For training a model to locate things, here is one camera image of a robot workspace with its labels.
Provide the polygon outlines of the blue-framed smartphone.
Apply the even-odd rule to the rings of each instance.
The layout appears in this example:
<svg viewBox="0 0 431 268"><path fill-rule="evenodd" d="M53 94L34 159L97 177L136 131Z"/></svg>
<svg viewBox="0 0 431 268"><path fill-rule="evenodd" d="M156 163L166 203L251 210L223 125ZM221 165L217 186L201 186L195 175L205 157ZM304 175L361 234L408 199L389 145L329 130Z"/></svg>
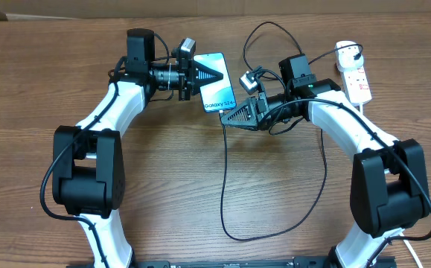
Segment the blue-framed smartphone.
<svg viewBox="0 0 431 268"><path fill-rule="evenodd" d="M200 88L204 111L219 112L234 109L237 102L223 53L198 54L194 56L194 60L223 74L222 80Z"/></svg>

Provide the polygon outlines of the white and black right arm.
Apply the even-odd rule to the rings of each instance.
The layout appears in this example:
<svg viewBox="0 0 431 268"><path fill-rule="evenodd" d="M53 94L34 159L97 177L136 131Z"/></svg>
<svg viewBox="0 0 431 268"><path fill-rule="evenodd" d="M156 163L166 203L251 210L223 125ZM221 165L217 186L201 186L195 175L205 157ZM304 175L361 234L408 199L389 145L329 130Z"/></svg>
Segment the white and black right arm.
<svg viewBox="0 0 431 268"><path fill-rule="evenodd" d="M282 60L278 79L284 91L267 96L261 67L240 84L249 98L220 116L223 127L271 130L275 124L306 120L327 133L351 159L350 208L354 224L318 267L395 267L380 253L406 229L431 216L427 169L421 145L397 140L353 107L331 79L317 80L304 54ZM422 240L431 238L431 229Z"/></svg>

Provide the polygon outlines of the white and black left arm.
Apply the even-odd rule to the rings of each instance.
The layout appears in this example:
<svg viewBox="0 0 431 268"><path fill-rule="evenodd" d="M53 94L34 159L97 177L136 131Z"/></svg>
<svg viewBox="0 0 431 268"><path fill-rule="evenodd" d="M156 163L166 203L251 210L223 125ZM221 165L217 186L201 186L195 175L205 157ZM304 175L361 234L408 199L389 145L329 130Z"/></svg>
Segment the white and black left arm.
<svg viewBox="0 0 431 268"><path fill-rule="evenodd" d="M158 58L158 38L149 29L129 29L127 53L108 73L106 96L78 124L61 125L54 133L40 205L49 217L82 226L94 255L91 267L137 265L119 211L126 182L121 138L155 92L177 91L180 101L201 95L205 112L234 103L222 53L196 54L195 41L187 37Z"/></svg>

